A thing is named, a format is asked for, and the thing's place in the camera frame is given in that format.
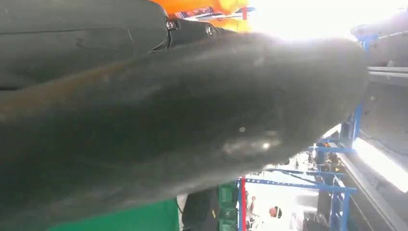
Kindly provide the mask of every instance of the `blue metal rack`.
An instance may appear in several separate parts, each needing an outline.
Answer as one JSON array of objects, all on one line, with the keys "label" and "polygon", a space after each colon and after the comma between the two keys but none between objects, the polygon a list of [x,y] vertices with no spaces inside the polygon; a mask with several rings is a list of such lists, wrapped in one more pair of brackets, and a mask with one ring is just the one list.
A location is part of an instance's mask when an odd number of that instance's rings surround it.
[{"label": "blue metal rack", "polygon": [[[343,174],[336,172],[314,172],[314,171],[298,171],[298,170],[283,170],[283,169],[268,169],[267,171],[280,171],[284,174],[290,175],[297,179],[302,179],[306,182],[312,184],[293,184],[285,182],[276,182],[273,180],[259,180],[259,179],[246,179],[241,178],[239,180],[240,190],[239,192],[245,192],[245,184],[254,183],[254,184],[266,184],[266,185],[279,185],[279,186],[288,186],[288,187],[297,187],[304,189],[319,189],[331,192],[331,210],[330,210],[330,219],[329,219],[329,230],[330,231],[347,231],[347,219],[348,219],[348,210],[349,210],[349,199],[350,194],[354,193],[356,189],[345,187],[342,181],[340,180],[343,177]],[[320,183],[308,179],[304,179],[301,175],[311,175],[316,177],[326,177],[331,176],[332,182],[331,185],[326,183]],[[246,214],[246,195],[240,195],[240,220],[239,220],[239,231],[245,231],[244,227],[246,225],[245,215]]]}]

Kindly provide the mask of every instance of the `green container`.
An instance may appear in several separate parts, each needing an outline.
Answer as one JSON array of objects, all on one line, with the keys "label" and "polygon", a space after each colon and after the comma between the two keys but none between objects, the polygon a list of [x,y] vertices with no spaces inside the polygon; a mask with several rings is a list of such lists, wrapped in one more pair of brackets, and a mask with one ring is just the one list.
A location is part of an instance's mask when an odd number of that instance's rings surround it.
[{"label": "green container", "polygon": [[64,224],[47,231],[180,231],[176,200]]},{"label": "green container", "polygon": [[237,222],[221,219],[219,221],[219,231],[236,231]]},{"label": "green container", "polygon": [[238,219],[238,209],[236,208],[221,208],[219,212],[219,218],[229,221],[237,221]]},{"label": "green container", "polygon": [[219,186],[218,201],[221,207],[236,208],[238,202],[238,187],[235,182]]}]

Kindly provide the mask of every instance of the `green crate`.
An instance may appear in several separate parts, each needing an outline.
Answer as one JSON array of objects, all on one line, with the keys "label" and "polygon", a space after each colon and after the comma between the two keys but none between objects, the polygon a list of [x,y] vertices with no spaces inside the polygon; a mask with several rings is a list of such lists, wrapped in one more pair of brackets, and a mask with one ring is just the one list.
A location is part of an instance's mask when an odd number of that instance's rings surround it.
[{"label": "green crate", "polygon": [[219,231],[236,231],[237,222],[231,222],[221,219],[219,221]]},{"label": "green crate", "polygon": [[235,182],[220,185],[218,201],[221,207],[235,208],[238,201],[238,188]]},{"label": "green crate", "polygon": [[221,208],[218,217],[223,220],[236,221],[238,219],[238,209]]}]

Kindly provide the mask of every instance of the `black bag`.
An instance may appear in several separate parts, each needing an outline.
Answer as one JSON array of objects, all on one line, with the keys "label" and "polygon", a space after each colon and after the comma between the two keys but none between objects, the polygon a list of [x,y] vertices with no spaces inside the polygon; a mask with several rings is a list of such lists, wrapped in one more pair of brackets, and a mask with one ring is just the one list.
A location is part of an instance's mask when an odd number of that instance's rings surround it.
[{"label": "black bag", "polygon": [[220,206],[217,188],[189,194],[182,221],[189,231],[216,231]]}]

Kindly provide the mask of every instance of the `red pole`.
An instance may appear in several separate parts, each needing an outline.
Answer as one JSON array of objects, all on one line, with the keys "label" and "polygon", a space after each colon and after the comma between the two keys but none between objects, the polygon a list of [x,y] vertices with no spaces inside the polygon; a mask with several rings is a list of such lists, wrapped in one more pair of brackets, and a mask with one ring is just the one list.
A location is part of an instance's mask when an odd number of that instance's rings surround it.
[{"label": "red pole", "polygon": [[244,7],[244,8],[242,9],[242,19],[243,19],[243,20],[246,20],[247,17],[248,17],[248,11],[247,11],[247,8]]},{"label": "red pole", "polygon": [[240,211],[240,214],[242,214],[242,225],[243,228],[242,230],[246,230],[246,191],[245,191],[245,177],[241,178],[241,200],[242,200],[242,211]]}]

